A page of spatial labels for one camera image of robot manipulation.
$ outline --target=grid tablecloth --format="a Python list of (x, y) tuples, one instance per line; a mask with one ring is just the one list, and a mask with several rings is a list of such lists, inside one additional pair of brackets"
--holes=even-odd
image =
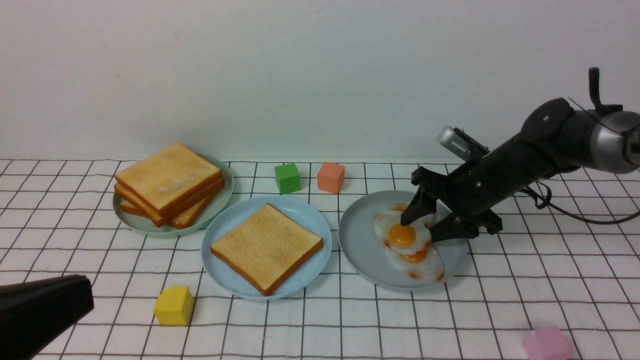
[[(302, 191), (334, 235), (322, 274), (289, 299), (231, 297), (203, 270), (204, 231), (146, 238), (111, 209), (113, 174), (134, 161), (0, 160), (0, 284), (65, 274), (93, 283), (95, 309), (37, 359), (514, 359), (530, 329), (557, 325), (576, 359), (640, 359), (640, 221), (587, 225), (528, 197), (494, 210), (498, 235), (468, 242), (467, 266), (431, 291), (370, 284), (340, 253), (340, 215), (361, 196), (415, 191), (417, 163), (344, 163), (340, 195), (317, 189), (321, 163), (296, 163)], [(231, 161), (230, 204), (277, 193), (281, 163)], [(456, 164), (419, 164), (443, 174)], [(553, 203), (611, 220), (638, 210), (640, 172), (579, 170), (544, 181)], [(157, 324), (163, 288), (188, 285), (188, 327)]]

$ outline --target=black object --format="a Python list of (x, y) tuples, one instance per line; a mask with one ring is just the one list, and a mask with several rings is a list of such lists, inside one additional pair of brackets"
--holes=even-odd
[(562, 98), (548, 101), (529, 115), (518, 134), (492, 152), (464, 131), (456, 128), (452, 133), (449, 128), (446, 133), (445, 128), (439, 139), (454, 138), (451, 142), (457, 148), (463, 142), (465, 157), (453, 147), (450, 150), (466, 161), (447, 176), (424, 167), (415, 170), (412, 184), (418, 189), (401, 224), (434, 213), (439, 200), (451, 214), (431, 228), (432, 242), (475, 238), (481, 226), (495, 234), (502, 230), (502, 220), (491, 207), (513, 194), (529, 194), (539, 208), (552, 205), (550, 192), (546, 197), (536, 196), (529, 187), (540, 179), (580, 167), (615, 174), (636, 170), (640, 165), (640, 115), (623, 111), (622, 105), (603, 105), (598, 82), (599, 70), (591, 68), (589, 94), (595, 110), (576, 111)]
[(0, 359), (31, 359), (91, 310), (83, 275), (0, 286)]

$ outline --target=foam block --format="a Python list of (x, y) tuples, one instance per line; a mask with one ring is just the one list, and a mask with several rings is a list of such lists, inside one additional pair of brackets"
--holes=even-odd
[(277, 166), (276, 172), (276, 184), (280, 190), (280, 194), (297, 192), (302, 189), (300, 183), (300, 172), (296, 164), (289, 163), (285, 165)]
[(158, 296), (154, 314), (160, 325), (189, 325), (193, 310), (193, 296), (188, 286), (172, 286)]
[(567, 360), (573, 352), (557, 326), (531, 331), (522, 347), (530, 360)]
[(344, 166), (325, 162), (318, 172), (318, 190), (339, 193), (344, 184)]

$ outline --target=yellow cube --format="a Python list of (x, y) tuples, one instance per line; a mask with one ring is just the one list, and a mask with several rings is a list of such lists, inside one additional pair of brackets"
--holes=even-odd
[(192, 310), (193, 296), (188, 286), (164, 289), (154, 306), (154, 314), (160, 325), (189, 325)]

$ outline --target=bread slice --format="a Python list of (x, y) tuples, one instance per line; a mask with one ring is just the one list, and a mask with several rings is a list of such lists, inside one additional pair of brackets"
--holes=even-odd
[(269, 296), (322, 247), (322, 237), (265, 204), (214, 242), (211, 252)]
[[(218, 193), (212, 193), (209, 196), (205, 197), (204, 199), (198, 201), (194, 206), (191, 206), (187, 210), (183, 211), (177, 217), (169, 220), (168, 224), (171, 227), (174, 227), (178, 230), (186, 229), (187, 227), (193, 225), (195, 220), (200, 216), (200, 214), (202, 214), (204, 209), (206, 209), (207, 206), (209, 206), (209, 204), (216, 197), (217, 194)], [(122, 211), (126, 213), (137, 215), (139, 217), (149, 218), (144, 211), (138, 209), (134, 204), (131, 204), (129, 201), (123, 200), (120, 203), (120, 208), (122, 209)]]
[(175, 142), (147, 159), (119, 171), (120, 186), (162, 217), (206, 186), (220, 180), (222, 171)]
[(133, 206), (135, 206), (139, 211), (142, 211), (145, 214), (145, 217), (151, 220), (154, 225), (160, 227), (167, 224), (171, 219), (179, 216), (181, 213), (189, 209), (191, 206), (194, 206), (197, 202), (200, 202), (205, 197), (214, 194), (217, 194), (222, 191), (225, 187), (225, 180), (220, 179), (213, 184), (210, 184), (200, 192), (192, 195), (189, 199), (185, 200), (183, 203), (175, 206), (172, 211), (166, 216), (162, 216), (159, 213), (155, 212), (152, 208), (150, 208), (146, 202), (142, 201), (136, 194), (130, 192), (120, 183), (116, 183), (113, 189), (116, 194), (118, 194), (121, 198), (130, 202)]

